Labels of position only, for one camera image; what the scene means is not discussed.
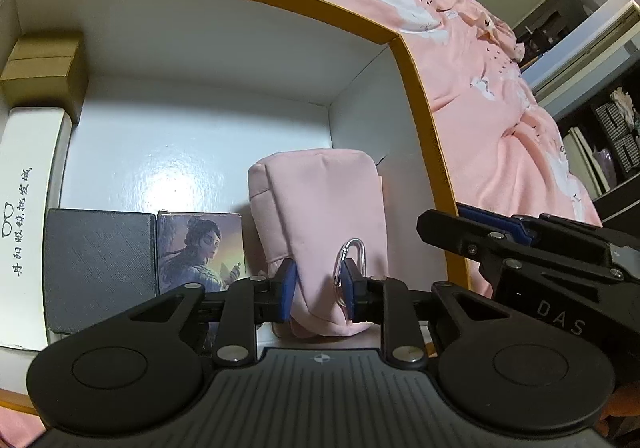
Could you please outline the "person's right hand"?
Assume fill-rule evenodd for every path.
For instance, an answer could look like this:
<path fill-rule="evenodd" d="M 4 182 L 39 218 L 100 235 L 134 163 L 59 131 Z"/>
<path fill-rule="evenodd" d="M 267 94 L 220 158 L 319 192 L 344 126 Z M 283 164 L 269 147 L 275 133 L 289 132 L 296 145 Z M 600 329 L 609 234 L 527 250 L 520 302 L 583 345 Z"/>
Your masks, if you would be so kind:
<path fill-rule="evenodd" d="M 614 416 L 626 418 L 627 416 L 638 416 L 640 411 L 640 383 L 635 382 L 627 386 L 618 388 L 608 400 L 596 424 L 596 431 L 602 436 L 608 436 L 610 427 L 608 418 Z"/>

